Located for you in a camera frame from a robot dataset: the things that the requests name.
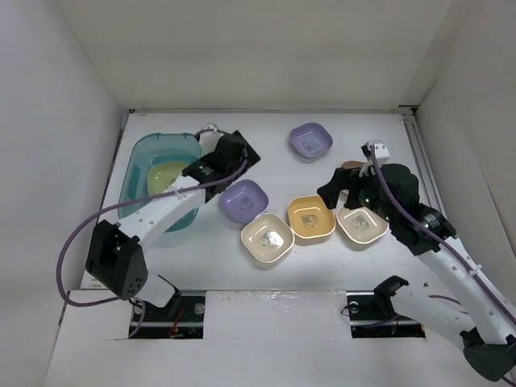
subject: bowl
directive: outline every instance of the bowl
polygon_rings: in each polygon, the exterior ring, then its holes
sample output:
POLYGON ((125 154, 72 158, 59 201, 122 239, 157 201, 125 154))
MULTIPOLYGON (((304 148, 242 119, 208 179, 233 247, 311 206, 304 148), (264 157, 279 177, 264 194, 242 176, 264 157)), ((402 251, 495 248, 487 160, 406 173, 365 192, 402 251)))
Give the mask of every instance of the bowl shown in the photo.
POLYGON ((349 239, 359 244, 371 243, 389 230, 389 224, 367 208, 348 210, 342 206, 336 218, 349 239))
POLYGON ((335 229, 335 218, 319 196, 297 198, 289 204, 289 222, 300 238, 310 239, 329 235, 335 229))
POLYGON ((161 194, 188 167, 184 161, 170 161, 152 167, 147 173, 147 191, 149 195, 161 194))
POLYGON ((220 195, 219 204, 233 222, 249 223, 268 207, 268 196, 253 180, 238 181, 220 195))
MULTIPOLYGON (((175 172, 170 165, 159 169, 160 165, 181 162, 192 164, 202 156, 202 149, 194 135, 153 133, 140 139, 132 149, 126 175, 123 179, 119 203, 133 199, 147 198, 149 190, 153 193, 163 187, 167 178, 175 172), (149 177, 156 181, 149 182, 149 177)), ((133 204, 119 208, 119 217, 125 218, 133 214, 145 203, 133 204)), ((184 217, 175 222, 166 232, 178 231, 189 226, 197 215, 198 209, 191 210, 184 217)))
POLYGON ((271 264, 293 246, 293 232, 275 214, 262 214, 242 230, 242 243, 258 261, 271 264))
POLYGON ((318 123, 306 123, 293 129, 290 142, 306 158, 319 156, 333 145, 330 133, 318 123))

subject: white connector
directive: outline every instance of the white connector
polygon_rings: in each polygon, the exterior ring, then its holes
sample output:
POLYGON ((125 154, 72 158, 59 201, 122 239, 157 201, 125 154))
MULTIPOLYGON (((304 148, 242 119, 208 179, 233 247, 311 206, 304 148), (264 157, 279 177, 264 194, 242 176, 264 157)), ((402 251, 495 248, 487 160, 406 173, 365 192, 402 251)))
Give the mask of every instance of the white connector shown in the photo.
MULTIPOLYGON (((387 147, 385 146, 383 141, 381 141, 380 139, 374 139, 374 140, 368 141, 367 143, 364 144, 364 146, 362 148, 364 148, 364 147, 366 147, 369 150, 371 150, 371 147, 374 147, 374 154, 377 157, 379 165, 383 165, 387 161, 389 161, 389 158, 390 158, 389 149, 387 149, 387 147)), ((368 161, 367 161, 367 163, 364 164, 364 166, 360 170, 359 176, 361 176, 361 177, 368 175, 369 167, 372 165, 371 156, 368 156, 367 153, 365 153, 365 155, 366 155, 368 161)))

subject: black mount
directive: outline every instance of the black mount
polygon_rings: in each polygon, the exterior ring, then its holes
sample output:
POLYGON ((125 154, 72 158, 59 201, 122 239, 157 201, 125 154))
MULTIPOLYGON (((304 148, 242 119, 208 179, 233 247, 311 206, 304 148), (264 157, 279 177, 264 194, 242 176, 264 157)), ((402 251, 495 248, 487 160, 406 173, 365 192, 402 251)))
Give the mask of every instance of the black mount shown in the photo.
MULTIPOLYGON (((386 164, 381 167, 381 172, 394 197, 421 225, 442 239, 456 235, 455 228, 439 211, 419 202, 418 178, 405 165, 386 164)), ((330 182, 320 187, 317 193, 329 209, 334 209, 343 189, 349 191, 344 207, 350 210, 367 207, 372 210, 389 222, 394 237, 415 256, 439 250, 438 242, 419 230, 393 206, 378 177, 373 175, 372 167, 369 167, 368 176, 362 177, 360 169, 337 168, 330 182)))
MULTIPOLYGON (((199 184, 217 181, 236 172, 244 160, 247 160, 246 166, 237 177, 206 189, 208 202, 260 161, 258 154, 240 132, 224 134, 218 139, 215 150, 185 168, 183 176, 191 176, 199 184)), ((85 268, 121 300, 130 300, 136 296, 148 279, 147 265, 139 238, 128 237, 119 230, 117 224, 111 224, 106 220, 102 220, 94 228, 85 268)), ((181 292, 170 285, 176 292, 169 303, 161 308, 167 318, 177 314, 181 304, 181 292)))
POLYGON ((509 335, 505 345, 484 343, 476 328, 461 332, 464 357, 488 381, 499 381, 516 365, 516 339, 509 335))
MULTIPOLYGON (((375 298, 372 302, 385 319, 396 313, 390 298, 396 295, 398 289, 408 284, 403 278, 392 276, 374 289, 375 298)), ((463 331, 460 335, 467 362, 488 381, 499 381, 516 366, 516 339, 512 335, 506 338, 505 345, 486 344, 476 328, 470 332, 463 331)))
POLYGON ((223 192, 234 180, 260 161, 260 156, 258 156, 240 132, 235 131, 230 135, 223 135, 218 139, 217 146, 213 152, 208 153, 183 169, 183 176, 191 176, 199 184, 211 183, 236 172, 242 166, 244 160, 247 160, 246 167, 237 177, 226 183, 206 189, 206 202, 208 202, 213 196, 223 192))

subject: yellow bowl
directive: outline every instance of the yellow bowl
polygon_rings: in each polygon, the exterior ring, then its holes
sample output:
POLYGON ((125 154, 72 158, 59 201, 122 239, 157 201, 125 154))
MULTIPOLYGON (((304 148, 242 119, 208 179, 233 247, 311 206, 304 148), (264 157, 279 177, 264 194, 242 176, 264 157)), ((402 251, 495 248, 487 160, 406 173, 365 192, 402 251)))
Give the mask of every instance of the yellow bowl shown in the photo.
POLYGON ((152 167, 147 174, 147 191, 149 195, 161 194, 188 167, 184 161, 171 161, 152 167))
POLYGON ((289 204, 289 222, 299 238, 326 236, 335 229, 335 218, 319 196, 297 198, 289 204))

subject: screw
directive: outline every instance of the screw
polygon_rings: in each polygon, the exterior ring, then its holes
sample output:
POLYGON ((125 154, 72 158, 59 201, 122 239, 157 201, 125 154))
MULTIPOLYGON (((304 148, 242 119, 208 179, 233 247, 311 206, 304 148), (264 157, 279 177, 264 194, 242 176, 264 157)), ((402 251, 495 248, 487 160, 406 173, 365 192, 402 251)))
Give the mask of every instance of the screw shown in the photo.
POLYGON ((358 313, 358 310, 359 310, 358 307, 359 307, 359 303, 358 302, 351 301, 349 303, 349 312, 353 313, 353 314, 358 313))
POLYGON ((203 314, 204 313, 204 304, 201 304, 200 302, 198 304, 195 304, 194 308, 193 308, 193 312, 195 314, 203 314))

